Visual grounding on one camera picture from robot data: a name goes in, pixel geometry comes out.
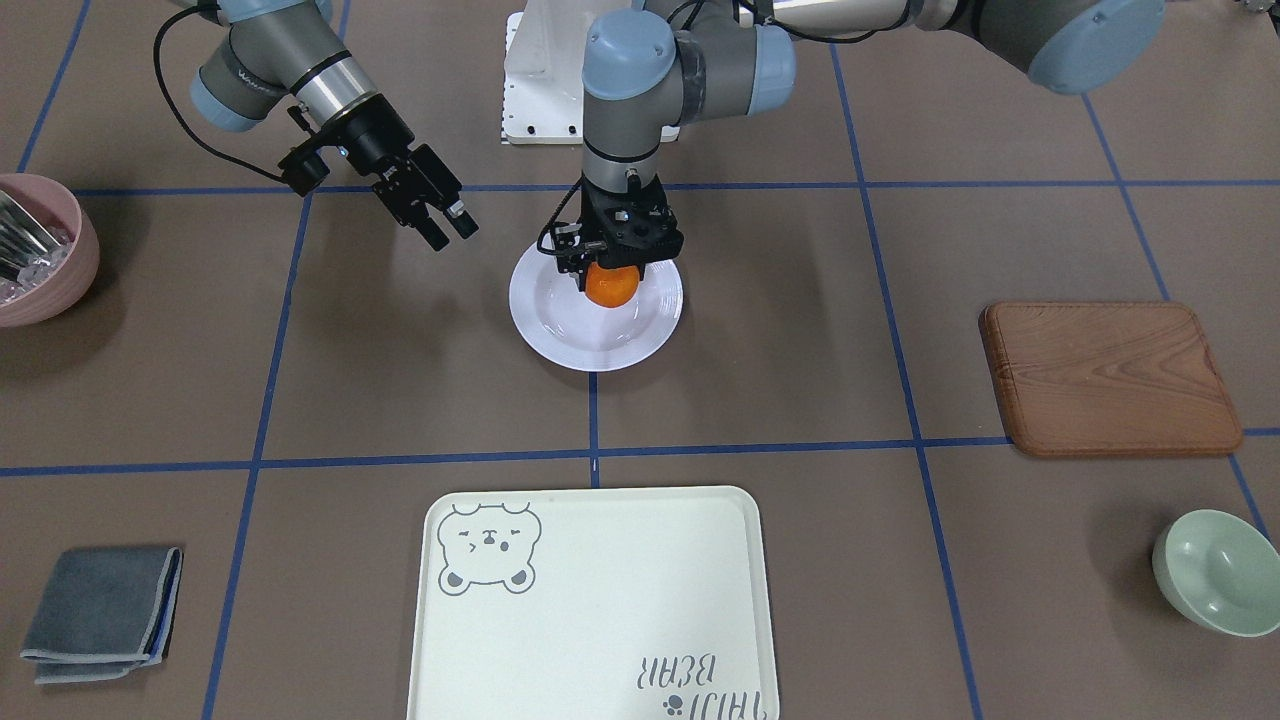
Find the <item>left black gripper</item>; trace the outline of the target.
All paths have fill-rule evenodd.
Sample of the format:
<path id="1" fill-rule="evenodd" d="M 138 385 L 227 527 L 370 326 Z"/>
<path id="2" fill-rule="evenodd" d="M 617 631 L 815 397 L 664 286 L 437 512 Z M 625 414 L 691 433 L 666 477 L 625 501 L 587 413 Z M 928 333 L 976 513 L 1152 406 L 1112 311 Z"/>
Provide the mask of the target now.
<path id="1" fill-rule="evenodd" d="M 584 181 L 579 222 L 588 260 L 605 269 L 672 260 L 684 247 L 684 233 L 657 177 L 622 193 Z"/>

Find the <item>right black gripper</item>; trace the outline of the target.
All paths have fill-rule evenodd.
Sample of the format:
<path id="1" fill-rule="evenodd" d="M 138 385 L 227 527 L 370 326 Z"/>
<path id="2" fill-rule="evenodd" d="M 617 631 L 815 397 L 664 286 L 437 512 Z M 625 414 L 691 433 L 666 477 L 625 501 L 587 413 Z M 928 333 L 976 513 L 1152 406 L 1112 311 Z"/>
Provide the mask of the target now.
<path id="1" fill-rule="evenodd" d="M 460 193 L 462 183 L 426 143 L 415 145 L 412 131 L 383 95 L 374 95 L 330 120 L 337 145 L 347 147 L 349 164 L 361 176 L 376 176 L 375 195 L 401 225 L 412 225 L 434 251 L 451 241 L 430 217 L 440 211 L 462 240 L 479 225 Z"/>

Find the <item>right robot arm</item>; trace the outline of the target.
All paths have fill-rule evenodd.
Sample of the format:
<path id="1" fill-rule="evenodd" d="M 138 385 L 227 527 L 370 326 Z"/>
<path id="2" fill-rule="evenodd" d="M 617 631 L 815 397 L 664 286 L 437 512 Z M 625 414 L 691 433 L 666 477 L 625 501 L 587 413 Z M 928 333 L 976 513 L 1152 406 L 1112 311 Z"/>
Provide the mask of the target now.
<path id="1" fill-rule="evenodd" d="M 438 210 L 467 238 L 477 224 L 462 184 L 413 132 L 332 28 L 328 1 L 182 1 L 178 17 L 197 15 L 225 29 L 189 87 L 197 111 L 228 132 L 246 132 L 284 97 L 305 141 L 280 160 L 275 182 L 307 196 L 328 178 L 324 147 L 338 149 L 355 172 L 372 182 L 401 225 L 444 249 Z"/>

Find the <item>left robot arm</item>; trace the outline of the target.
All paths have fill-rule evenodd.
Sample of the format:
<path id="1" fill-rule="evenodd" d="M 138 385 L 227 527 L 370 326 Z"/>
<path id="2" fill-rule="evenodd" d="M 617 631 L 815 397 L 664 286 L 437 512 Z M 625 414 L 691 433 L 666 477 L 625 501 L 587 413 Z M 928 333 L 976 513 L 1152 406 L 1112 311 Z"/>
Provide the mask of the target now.
<path id="1" fill-rule="evenodd" d="M 799 42 L 854 45 L 916 28 L 966 36 L 1033 85 L 1080 95 L 1155 41 L 1161 1 L 634 1 L 585 35 L 581 210 L 543 237 L 563 273 L 643 268 L 684 234 L 657 174 L 666 128 L 783 106 Z"/>

